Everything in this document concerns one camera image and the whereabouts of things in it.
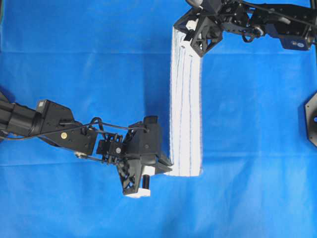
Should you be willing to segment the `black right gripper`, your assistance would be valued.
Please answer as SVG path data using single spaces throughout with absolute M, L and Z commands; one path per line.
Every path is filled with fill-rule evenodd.
M 222 40 L 222 28 L 216 20 L 203 15 L 202 9 L 191 8 L 175 22 L 174 28 L 185 34 L 184 41 L 190 43 L 199 57 Z

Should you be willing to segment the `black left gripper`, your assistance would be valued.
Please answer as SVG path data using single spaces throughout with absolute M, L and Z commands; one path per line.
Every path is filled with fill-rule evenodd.
M 173 165 L 162 151 L 162 129 L 157 122 L 138 122 L 129 127 L 117 153 L 117 171 L 123 195 L 150 196 L 150 178 L 169 173 Z

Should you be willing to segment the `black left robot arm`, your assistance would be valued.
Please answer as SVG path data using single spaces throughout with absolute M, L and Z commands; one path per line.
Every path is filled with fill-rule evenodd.
M 35 110 L 0 96 L 0 138 L 26 140 L 37 137 L 47 144 L 74 152 L 81 159 L 116 166 L 123 195 L 148 197 L 150 177 L 171 172 L 172 161 L 163 153 L 162 129 L 156 116 L 145 117 L 125 128 L 125 136 L 104 130 L 106 123 L 94 117 L 82 124 L 71 109 L 49 100 Z

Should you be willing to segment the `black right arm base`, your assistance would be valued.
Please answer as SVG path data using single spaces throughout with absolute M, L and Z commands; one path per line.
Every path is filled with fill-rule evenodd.
M 317 94 L 305 103 L 306 132 L 308 140 L 317 146 Z

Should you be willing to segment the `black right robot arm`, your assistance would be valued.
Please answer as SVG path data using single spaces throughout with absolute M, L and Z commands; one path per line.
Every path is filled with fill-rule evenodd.
M 243 0 L 191 0 L 190 10 L 172 28 L 170 69 L 170 158 L 173 173 L 193 176 L 201 169 L 203 56 L 224 32 L 245 43 L 269 35 L 289 50 L 316 43 L 317 11 L 293 4 L 254 4 Z

